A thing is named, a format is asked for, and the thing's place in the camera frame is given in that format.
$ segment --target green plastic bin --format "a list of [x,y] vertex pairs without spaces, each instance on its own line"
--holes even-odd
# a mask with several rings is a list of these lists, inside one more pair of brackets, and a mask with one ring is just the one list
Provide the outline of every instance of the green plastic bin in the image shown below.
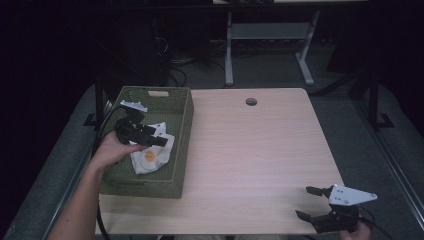
[[[144,107],[148,108],[148,112],[143,113],[145,118],[142,123],[150,125],[165,122],[166,132],[175,136],[175,142],[169,162],[155,172],[136,175],[130,156],[123,162],[114,165],[103,176],[100,193],[152,198],[181,198],[194,111],[190,89],[125,86],[114,107],[120,105],[122,100],[141,102]],[[115,122],[125,116],[125,110],[115,111],[104,132],[111,131]]]

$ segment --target table top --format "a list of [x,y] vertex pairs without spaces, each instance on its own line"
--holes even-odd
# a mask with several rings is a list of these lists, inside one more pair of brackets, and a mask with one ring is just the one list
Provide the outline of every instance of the table top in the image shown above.
[[[110,234],[309,234],[328,199],[306,186],[343,185],[303,89],[192,90],[181,199],[100,195]],[[247,98],[257,101],[246,104]]]

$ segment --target metal frame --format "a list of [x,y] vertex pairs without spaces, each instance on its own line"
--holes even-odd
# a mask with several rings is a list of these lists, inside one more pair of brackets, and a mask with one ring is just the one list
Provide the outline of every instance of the metal frame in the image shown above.
[[318,22],[320,11],[316,10],[309,23],[275,23],[275,24],[233,24],[232,13],[228,12],[227,21],[227,54],[225,56],[225,84],[232,86],[233,63],[231,60],[231,40],[232,39],[304,39],[305,44],[301,52],[296,53],[296,60],[302,71],[305,83],[308,86],[314,85],[314,80],[306,64],[306,55],[314,36],[316,24]]

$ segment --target table hole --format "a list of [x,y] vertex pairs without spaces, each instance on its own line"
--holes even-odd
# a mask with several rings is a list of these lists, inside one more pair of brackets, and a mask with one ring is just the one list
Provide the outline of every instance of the table hole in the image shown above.
[[258,101],[254,98],[248,98],[246,99],[246,104],[249,106],[255,106],[256,104],[258,104]]

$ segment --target orange sticker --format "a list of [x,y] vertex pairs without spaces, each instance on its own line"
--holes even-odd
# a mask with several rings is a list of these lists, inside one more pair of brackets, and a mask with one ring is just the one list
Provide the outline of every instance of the orange sticker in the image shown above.
[[148,162],[153,162],[156,158],[156,154],[152,151],[148,151],[146,152],[146,154],[144,155],[144,158],[146,159],[146,161]]

